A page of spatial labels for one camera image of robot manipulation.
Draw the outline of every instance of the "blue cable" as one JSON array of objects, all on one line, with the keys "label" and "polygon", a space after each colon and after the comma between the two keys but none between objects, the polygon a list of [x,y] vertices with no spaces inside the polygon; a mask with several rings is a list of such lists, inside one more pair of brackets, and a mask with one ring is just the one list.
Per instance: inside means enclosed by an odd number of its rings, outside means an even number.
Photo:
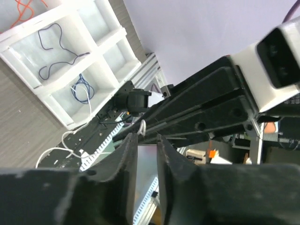
[{"label": "blue cable", "polygon": [[78,81],[72,86],[71,92],[72,92],[74,98],[75,98],[78,102],[87,105],[87,104],[89,103],[89,102],[88,102],[88,99],[86,99],[86,100],[80,100],[80,99],[78,99],[78,97],[76,96],[76,87],[77,87],[77,85],[79,85],[79,84],[83,84],[83,85],[86,87],[86,91],[87,91],[87,93],[88,93],[88,95],[89,95],[89,100],[91,100],[91,99],[94,97],[94,95],[95,95],[95,90],[94,90],[94,88],[93,88],[92,86],[90,86],[89,83],[84,79],[83,75],[82,75],[82,74],[79,74],[79,79],[78,79]]}]

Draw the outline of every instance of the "cable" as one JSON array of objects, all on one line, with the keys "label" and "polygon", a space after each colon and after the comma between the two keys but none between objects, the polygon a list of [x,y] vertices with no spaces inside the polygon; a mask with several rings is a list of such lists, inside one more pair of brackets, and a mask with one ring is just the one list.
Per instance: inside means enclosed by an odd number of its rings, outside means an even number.
[{"label": "cable", "polygon": [[[85,86],[86,90],[87,90],[88,98],[87,98],[86,100],[79,100],[78,97],[77,97],[77,95],[76,95],[76,87],[77,87],[77,85],[79,85],[79,84],[83,84],[83,85]],[[89,83],[84,79],[84,77],[83,77],[82,74],[79,74],[79,79],[78,79],[78,81],[72,86],[71,92],[72,92],[74,98],[75,98],[78,102],[80,102],[80,103],[82,103],[82,104],[88,104],[88,103],[89,103],[89,102],[88,102],[88,99],[91,100],[91,99],[94,97],[94,95],[95,95],[95,90],[94,90],[94,88],[93,88],[92,86],[89,85]]]},{"label": "cable", "polygon": [[[88,104],[89,104],[89,106],[90,106],[90,119],[89,119],[89,122],[90,122],[90,121],[92,120],[92,107],[91,107],[91,104],[90,104],[89,94],[88,94],[88,92],[86,91],[86,89],[84,89],[83,87],[80,87],[80,86],[79,86],[79,88],[82,88],[82,89],[85,91],[86,96],[87,96],[87,101],[88,101]],[[66,135],[69,135],[69,134],[72,134],[72,135],[76,134],[78,131],[80,131],[80,130],[82,130],[83,128],[85,128],[85,127],[89,124],[89,122],[87,122],[86,124],[84,124],[84,125],[82,125],[81,127],[77,128],[76,130],[73,130],[73,131],[67,131],[67,132],[63,133],[62,136],[61,136],[61,143],[62,143],[62,145],[63,145],[66,149],[69,149],[69,147],[65,144],[65,141],[64,141],[65,136],[66,136]]]},{"label": "cable", "polygon": [[[89,122],[90,122],[91,119],[92,119],[92,108],[91,108],[91,105],[90,105],[89,95],[88,95],[88,92],[87,92],[83,87],[80,87],[80,88],[82,88],[82,89],[85,91],[85,93],[86,93],[86,95],[87,95],[87,98],[88,98],[88,103],[89,103],[89,106],[90,106],[90,120],[89,120]],[[63,135],[61,136],[61,143],[62,143],[62,145],[64,146],[64,148],[54,147],[54,148],[50,148],[50,149],[47,149],[46,151],[44,151],[44,152],[40,155],[40,157],[38,158],[35,168],[37,169],[38,164],[40,163],[40,161],[42,160],[43,156],[44,156],[46,153],[51,152],[52,150],[55,150],[55,149],[58,149],[58,150],[64,150],[64,151],[70,152],[70,154],[67,156],[67,158],[70,157],[71,155],[73,155],[73,156],[75,156],[75,157],[77,157],[77,158],[84,159],[84,158],[88,158],[88,157],[94,156],[94,155],[110,154],[110,152],[102,152],[102,153],[95,153],[95,154],[92,154],[92,155],[88,155],[88,156],[86,156],[86,157],[81,157],[81,156],[75,154],[74,151],[71,150],[71,149],[69,149],[68,146],[65,144],[64,139],[65,139],[66,134],[73,134],[73,135],[76,134],[78,131],[80,131],[81,129],[85,128],[85,127],[89,124],[89,122],[87,122],[86,124],[82,125],[81,127],[79,127],[79,128],[76,129],[76,130],[73,130],[73,131],[67,131],[67,132],[63,133]]]},{"label": "cable", "polygon": [[44,156],[46,153],[49,153],[49,152],[51,152],[52,150],[55,150],[55,149],[57,149],[57,150],[63,150],[63,151],[68,151],[68,152],[70,152],[71,155],[73,155],[73,156],[75,156],[75,157],[77,157],[77,158],[80,158],[80,159],[88,158],[88,157],[95,156],[95,155],[111,154],[111,152],[101,152],[101,153],[95,153],[95,154],[92,154],[92,155],[88,155],[88,156],[85,156],[85,157],[81,157],[81,156],[75,154],[74,151],[71,150],[71,149],[65,149],[65,148],[54,147],[54,148],[47,149],[46,151],[44,151],[44,152],[41,154],[41,156],[40,156],[40,157],[38,158],[38,160],[37,160],[37,163],[36,163],[35,168],[36,168],[36,169],[38,168],[38,164],[40,163],[40,161],[42,160],[43,156]]},{"label": "cable", "polygon": [[50,28],[51,28],[52,26],[54,26],[54,25],[57,25],[57,26],[59,27],[59,29],[60,29],[60,38],[59,38],[59,44],[60,44],[60,47],[61,47],[63,50],[68,51],[69,53],[75,55],[76,57],[75,57],[75,59],[73,60],[73,62],[71,62],[71,63],[70,63],[70,62],[66,62],[66,61],[60,61],[60,62],[52,63],[52,64],[50,65],[49,69],[48,69],[48,74],[47,74],[47,77],[46,77],[46,78],[45,78],[45,77],[42,77],[41,71],[42,71],[44,68],[47,68],[47,66],[41,67],[41,68],[39,69],[39,71],[38,71],[38,76],[39,76],[42,80],[44,80],[44,81],[46,81],[46,80],[49,79],[49,77],[50,77],[50,70],[51,70],[52,66],[57,65],[57,64],[61,64],[61,63],[66,63],[66,64],[69,64],[69,65],[74,65],[76,59],[78,59],[79,57],[82,57],[82,56],[84,56],[84,55],[89,54],[89,52],[86,52],[86,53],[82,53],[82,54],[77,55],[75,52],[73,52],[73,51],[71,51],[71,50],[69,50],[69,49],[67,49],[67,48],[64,48],[64,47],[62,46],[62,44],[61,44],[61,39],[62,39],[62,28],[61,28],[61,26],[60,26],[58,23],[53,23],[53,24],[51,24],[50,26],[48,26],[48,27],[46,27],[46,28],[43,28],[43,29],[40,29],[40,30],[37,31],[39,41],[40,41],[41,46],[42,46],[42,48],[43,48],[44,50],[48,51],[48,50],[52,50],[53,48],[45,48],[45,47],[44,47],[43,42],[42,42],[42,38],[41,38],[41,35],[40,35],[40,32],[41,32],[41,31],[44,31],[44,30],[48,30],[48,29],[50,29]]},{"label": "cable", "polygon": [[[27,4],[21,3],[21,0],[15,0],[15,2],[17,2],[17,9],[18,9],[18,12],[19,12],[19,17],[18,17],[17,20],[10,26],[9,29],[12,29],[14,26],[16,26],[16,24],[17,24],[18,22],[26,22],[26,21],[30,20],[30,19],[34,16],[34,10],[29,6],[29,5],[32,3],[32,0],[30,0]],[[48,7],[47,4],[46,4],[43,0],[41,0],[41,2],[42,2],[46,7]],[[29,9],[29,10],[31,11],[31,15],[28,17],[28,19],[25,19],[25,20],[24,20],[24,19],[22,19],[22,17],[23,17],[23,15],[24,15],[26,9]]]},{"label": "cable", "polygon": [[294,13],[296,12],[296,10],[299,8],[299,6],[300,6],[300,0],[297,0],[295,4],[291,7],[291,9],[288,11],[288,13],[286,14],[282,23],[289,21],[291,17],[294,15]]},{"label": "cable", "polygon": [[120,120],[120,121],[113,121],[113,122],[110,122],[110,121],[108,121],[108,122],[100,122],[100,124],[118,124],[118,123],[122,123],[122,122],[125,122],[126,120],[128,120],[129,118],[131,118],[132,117],[132,115],[129,115],[129,116],[127,116],[125,119],[123,119],[123,120]]}]

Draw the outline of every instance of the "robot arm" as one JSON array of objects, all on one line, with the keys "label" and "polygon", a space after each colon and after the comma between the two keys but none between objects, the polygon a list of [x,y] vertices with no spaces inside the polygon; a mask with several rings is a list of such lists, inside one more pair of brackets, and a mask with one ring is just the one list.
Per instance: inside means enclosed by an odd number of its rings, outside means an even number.
[{"label": "robot arm", "polygon": [[[157,134],[174,147],[244,131],[259,135],[258,123],[268,121],[266,115],[274,115],[275,106],[299,92],[299,42],[300,18],[296,18],[180,84],[164,87],[165,100],[113,141],[136,133],[141,120],[146,121],[147,129],[146,136],[139,137],[140,144],[155,144]],[[285,115],[277,112],[276,116]]]}]

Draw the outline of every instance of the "orange object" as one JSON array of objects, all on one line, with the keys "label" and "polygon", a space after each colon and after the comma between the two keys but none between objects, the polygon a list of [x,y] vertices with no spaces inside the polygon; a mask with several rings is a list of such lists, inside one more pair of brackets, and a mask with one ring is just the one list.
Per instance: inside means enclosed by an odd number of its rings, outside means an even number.
[{"label": "orange object", "polygon": [[[23,3],[21,3],[21,0],[15,0],[18,4],[17,4],[17,8],[18,8],[18,11],[19,11],[19,17],[18,17],[18,19],[10,26],[10,28],[13,28],[18,22],[25,22],[25,21],[27,21],[27,20],[30,20],[32,17],[33,17],[33,15],[34,15],[34,11],[33,11],[33,9],[32,8],[30,8],[30,3],[32,2],[32,0],[30,0],[26,5],[25,4],[23,4]],[[23,11],[21,12],[21,10],[20,10],[20,5],[22,5],[22,6],[24,6],[24,9],[23,9]],[[25,11],[26,11],[26,9],[30,9],[30,11],[31,11],[31,16],[28,18],[28,19],[26,19],[26,20],[22,20],[22,16],[24,15],[24,13],[25,13]]]},{"label": "orange object", "polygon": [[216,155],[216,152],[217,152],[216,150],[211,150],[210,154],[209,154],[209,158],[214,158]]},{"label": "orange object", "polygon": [[[44,2],[44,0],[41,0],[41,1],[42,1],[42,3],[44,3],[44,5],[45,5],[46,7],[48,7],[47,4]],[[18,22],[25,22],[25,21],[28,21],[28,20],[30,20],[30,19],[34,16],[34,11],[33,11],[33,9],[29,6],[30,3],[32,2],[32,0],[29,0],[29,2],[28,2],[27,4],[22,3],[21,0],[15,0],[15,2],[17,2],[17,9],[18,9],[18,12],[19,12],[19,17],[18,17],[18,19],[10,26],[10,29],[13,28],[14,26],[16,26],[16,24],[17,24]],[[30,15],[30,17],[27,18],[27,19],[22,19],[22,16],[24,15],[26,9],[29,9],[29,10],[31,11],[31,15]]]}]

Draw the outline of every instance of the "floor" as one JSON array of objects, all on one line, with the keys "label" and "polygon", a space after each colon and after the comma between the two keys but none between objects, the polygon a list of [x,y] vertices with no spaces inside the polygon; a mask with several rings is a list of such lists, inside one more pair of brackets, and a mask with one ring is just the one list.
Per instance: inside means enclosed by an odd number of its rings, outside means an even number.
[{"label": "floor", "polygon": [[[122,0],[110,0],[137,58],[145,52]],[[33,167],[40,154],[60,142],[65,128],[0,60],[0,166]]]}]

